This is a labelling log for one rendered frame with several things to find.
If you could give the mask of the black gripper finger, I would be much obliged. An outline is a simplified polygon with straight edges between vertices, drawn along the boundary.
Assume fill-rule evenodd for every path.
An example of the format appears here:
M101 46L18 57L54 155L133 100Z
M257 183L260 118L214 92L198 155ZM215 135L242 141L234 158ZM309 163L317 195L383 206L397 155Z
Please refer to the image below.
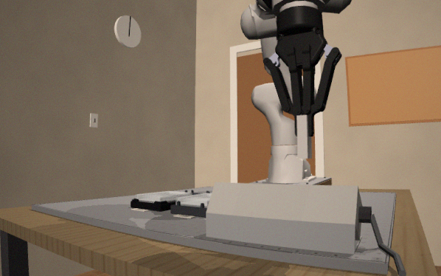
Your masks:
M314 135L313 117L324 111L335 67L341 59L341 52L337 47L326 44L324 67L319 83L319 88L314 103L314 75L315 67L310 64L310 44L302 44L302 70L303 70L303 107L302 107L302 158L312 159L312 136Z
M270 70L282 110L286 113L294 115L295 135L297 137L297 159L302 159L302 115L304 115L302 113L302 70L296 66L296 53L293 45L287 45L286 52L288 56L288 69L291 76L293 104L291 102L284 77L279 69L280 57L277 55L277 53L274 53L270 58L264 58L263 63Z

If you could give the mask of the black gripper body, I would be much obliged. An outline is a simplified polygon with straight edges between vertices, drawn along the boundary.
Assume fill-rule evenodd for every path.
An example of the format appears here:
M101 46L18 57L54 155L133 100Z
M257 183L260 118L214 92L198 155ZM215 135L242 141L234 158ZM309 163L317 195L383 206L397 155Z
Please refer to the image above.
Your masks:
M295 6L281 11L277 16L277 45L275 52L288 67L287 45L293 45L296 66L302 69L302 44L310 44L310 64L314 67L324 54L322 13L314 7Z

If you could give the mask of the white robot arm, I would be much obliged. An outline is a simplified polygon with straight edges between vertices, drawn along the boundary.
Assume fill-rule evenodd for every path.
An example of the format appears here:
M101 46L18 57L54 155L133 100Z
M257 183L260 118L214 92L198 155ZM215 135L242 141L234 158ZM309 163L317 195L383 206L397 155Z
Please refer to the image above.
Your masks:
M340 13L352 0L255 0L241 15L240 26L249 40L260 39L264 58L275 53L277 45L277 15L295 6L314 7L321 13ZM271 7L272 3L272 7ZM326 6L325 6L326 5ZM270 8L270 9L269 9ZM267 11L267 12L266 12ZM323 12L324 11L324 12ZM274 38L273 38L274 37ZM292 102L291 76L288 67L280 59L280 71ZM306 159L297 159L297 137L295 122L283 115L274 83L255 86L251 101L263 113L271 130L271 158L268 165L268 178L272 183L311 182L316 179L310 172Z

